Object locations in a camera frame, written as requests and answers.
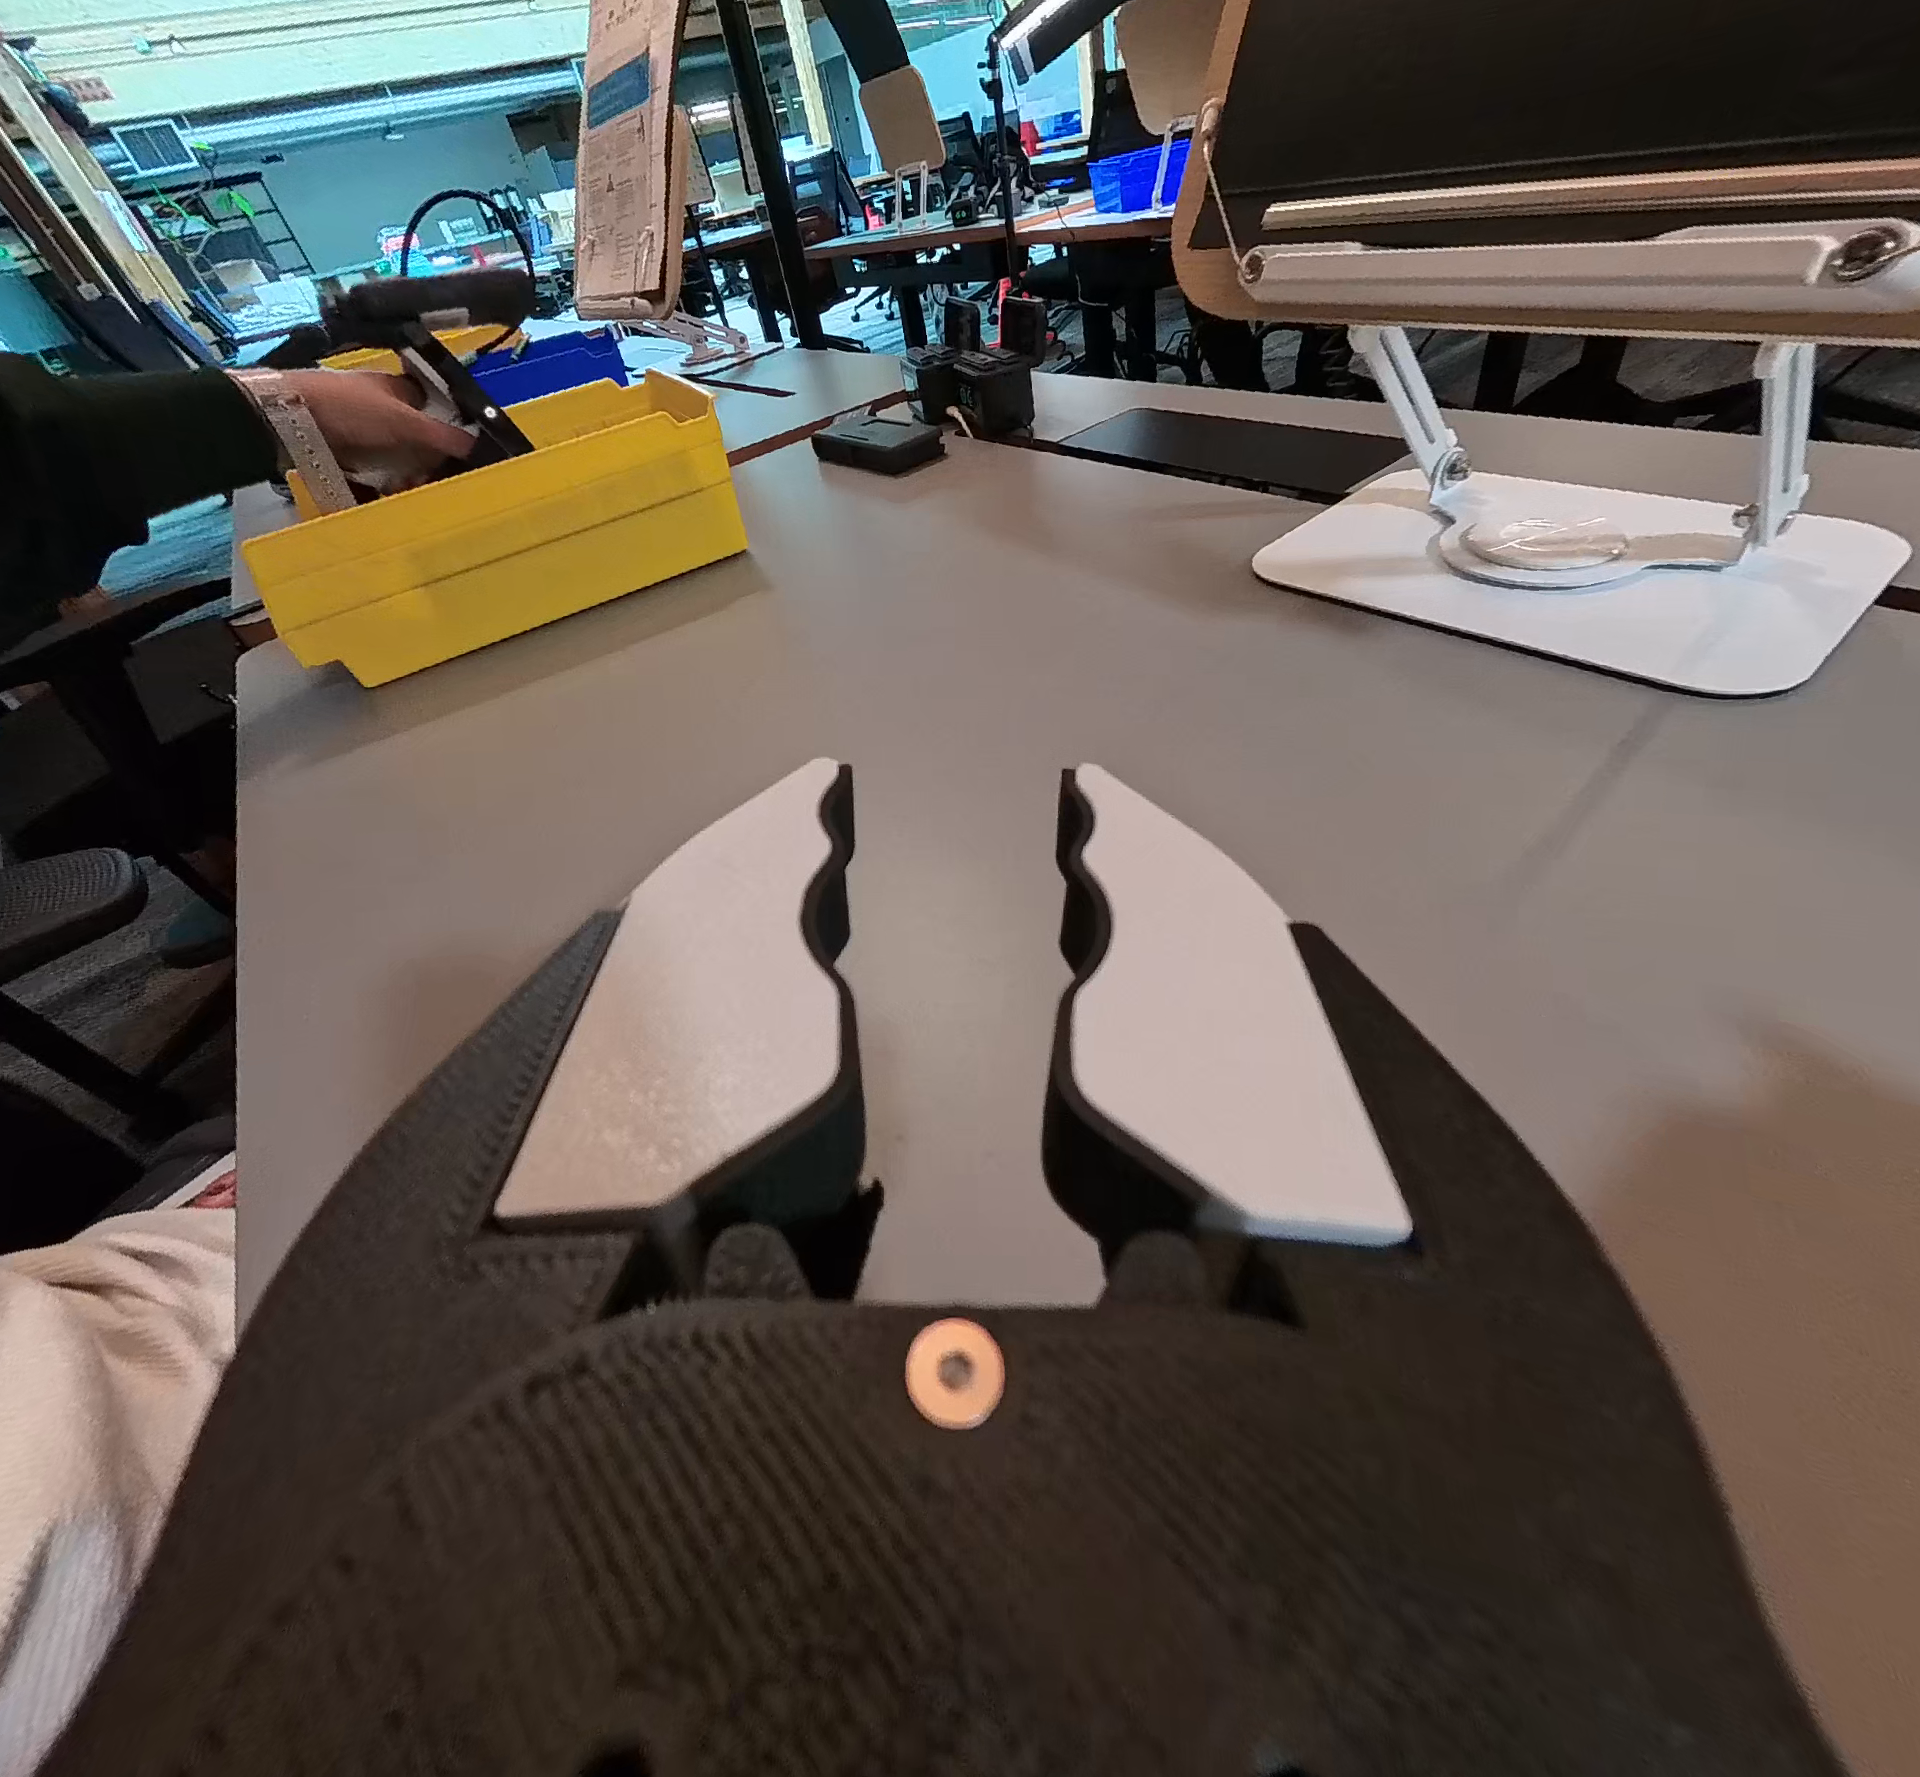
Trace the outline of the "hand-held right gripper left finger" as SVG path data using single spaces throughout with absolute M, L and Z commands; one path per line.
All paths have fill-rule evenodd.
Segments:
M 513 1236 L 626 1235 L 695 1288 L 740 1227 L 850 1299 L 885 1205 L 867 1182 L 852 769 L 817 756 L 632 891 L 572 1006 L 493 1203 Z

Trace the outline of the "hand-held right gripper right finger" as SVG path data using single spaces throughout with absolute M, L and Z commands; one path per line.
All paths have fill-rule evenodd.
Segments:
M 1138 1236 L 1394 1250 L 1415 1218 L 1284 906 L 1103 764 L 1064 769 L 1045 1182 Z

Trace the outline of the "yellow plastic bin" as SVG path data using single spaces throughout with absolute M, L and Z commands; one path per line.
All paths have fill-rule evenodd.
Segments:
M 294 659 L 382 686 L 750 548 L 708 388 L 599 378 L 508 413 L 530 453 L 241 543 Z
M 428 332 L 449 353 L 461 360 L 468 371 L 478 369 L 478 365 L 472 361 L 475 357 L 481 357 L 481 364 L 490 364 L 495 360 L 511 361 L 516 355 L 525 336 L 525 329 L 508 329 L 505 323 L 428 323 Z M 403 355 L 393 347 L 380 346 L 337 349 L 325 355 L 321 365 L 335 371 L 406 371 Z

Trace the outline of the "person's left hand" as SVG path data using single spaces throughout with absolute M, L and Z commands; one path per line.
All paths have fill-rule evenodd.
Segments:
M 385 489 L 412 487 L 464 468 L 475 436 L 428 413 L 421 385 L 405 374 L 280 371 L 278 385 L 310 413 L 348 478 Z

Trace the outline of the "blue plastic bin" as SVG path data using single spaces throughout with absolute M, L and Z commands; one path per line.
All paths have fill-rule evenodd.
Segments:
M 615 388 L 630 384 L 620 338 L 607 323 L 569 327 L 516 346 L 481 349 L 464 364 L 490 402 L 505 408 L 599 381 Z

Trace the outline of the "grey woven wristwatch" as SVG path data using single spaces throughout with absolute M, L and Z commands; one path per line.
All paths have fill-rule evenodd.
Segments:
M 286 480 L 300 480 L 322 515 L 352 512 L 361 495 L 310 402 L 308 371 L 246 367 L 224 371 L 274 437 Z

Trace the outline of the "cardboard panel on stand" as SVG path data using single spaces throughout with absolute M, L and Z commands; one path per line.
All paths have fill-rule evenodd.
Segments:
M 1116 12 L 1116 47 L 1140 126 L 1153 138 L 1190 130 L 1228 0 L 1129 0 Z
M 906 59 L 864 79 L 858 101 L 893 188 L 894 225 L 919 228 L 930 210 L 932 180 L 948 156 L 924 75 Z
M 691 0 L 589 0 L 575 185 L 575 307 L 685 344 L 693 367 L 748 338 L 683 307 L 693 126 L 675 97 Z

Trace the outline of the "black vertical pole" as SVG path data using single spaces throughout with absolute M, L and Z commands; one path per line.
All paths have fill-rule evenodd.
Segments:
M 864 344 L 852 336 L 828 332 L 823 323 L 788 164 L 762 72 L 750 0 L 714 0 L 714 9 L 728 50 L 744 141 L 761 176 L 762 207 L 792 340 L 804 349 L 863 353 Z

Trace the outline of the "black rectangular box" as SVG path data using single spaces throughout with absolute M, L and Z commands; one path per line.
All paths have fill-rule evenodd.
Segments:
M 893 419 L 885 413 L 835 419 L 815 429 L 809 441 L 823 464 L 883 476 L 900 476 L 948 453 L 946 434 L 939 423 Z

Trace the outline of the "long wooden office desk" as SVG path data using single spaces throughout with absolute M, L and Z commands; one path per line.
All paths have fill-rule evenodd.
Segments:
M 1166 199 L 1156 207 L 1127 211 L 1103 211 L 1093 205 L 1093 198 L 1068 199 L 1029 210 L 1015 217 L 1012 240 L 1017 248 L 1073 245 L 1081 242 L 1138 242 L 1171 237 L 1175 229 L 1176 202 Z M 871 228 L 826 237 L 806 248 L 809 260 L 832 262 L 854 267 L 893 265 L 896 262 L 920 260 L 924 254 L 960 248 L 1004 248 L 1006 223 L 992 215 L 968 225 L 954 225 L 946 217 L 934 215 L 917 220 L 910 225 Z

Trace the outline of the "black charger device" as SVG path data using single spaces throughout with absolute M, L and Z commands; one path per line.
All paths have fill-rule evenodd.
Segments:
M 1015 290 L 1000 297 L 998 309 L 1003 340 L 989 344 L 983 303 L 948 296 L 940 309 L 940 341 L 906 347 L 903 381 L 920 419 L 953 421 L 972 437 L 1032 431 L 1048 307 L 1043 297 Z

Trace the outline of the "black office chair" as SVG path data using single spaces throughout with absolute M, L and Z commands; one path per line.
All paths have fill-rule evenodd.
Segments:
M 224 606 L 224 582 L 194 582 L 110 598 L 95 616 L 64 616 L 4 651 L 4 690 L 43 686 L 103 759 L 115 790 L 121 833 L 137 852 L 118 846 L 57 852 L 4 864 L 3 981 L 15 981 L 135 924 L 148 898 L 147 860 L 165 866 L 184 889 L 230 922 L 233 896 L 191 860 L 213 837 L 210 793 L 180 750 L 157 732 L 131 671 L 133 647 L 169 621 L 206 606 Z M 128 1118 L 135 1138 L 173 1140 L 203 1116 L 175 1090 L 169 1074 L 234 1014 L 234 977 L 206 993 L 194 1013 L 139 1070 L 69 1034 L 13 994 L 3 996 L 4 1046 Z M 109 1193 L 131 1188 L 153 1160 L 151 1151 L 124 1151 L 32 1096 L 4 1089 L 4 1106 L 21 1102 L 29 1116 L 26 1148 L 4 1155 L 4 1236 L 36 1230 L 34 1206 L 81 1214 Z

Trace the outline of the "blue storage crate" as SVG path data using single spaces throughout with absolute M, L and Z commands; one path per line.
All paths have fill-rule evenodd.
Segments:
M 1088 159 L 1088 183 L 1095 211 L 1116 217 L 1156 207 L 1173 207 L 1180 195 L 1188 164 L 1190 136 L 1153 140 L 1140 149 Z

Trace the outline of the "person's cream trousers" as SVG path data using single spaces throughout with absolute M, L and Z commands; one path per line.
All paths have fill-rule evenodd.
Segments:
M 3 1771 L 121 1633 L 236 1341 L 226 1175 L 3 1262 Z

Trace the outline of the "white tablet stand with board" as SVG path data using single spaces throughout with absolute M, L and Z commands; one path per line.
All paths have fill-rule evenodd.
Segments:
M 1225 0 L 1193 107 L 1183 288 L 1345 326 L 1413 458 L 1264 584 L 1755 700 L 1909 562 L 1807 500 L 1819 347 L 1917 344 L 1917 0 Z M 1413 323 L 1749 341 L 1757 483 L 1476 468 Z

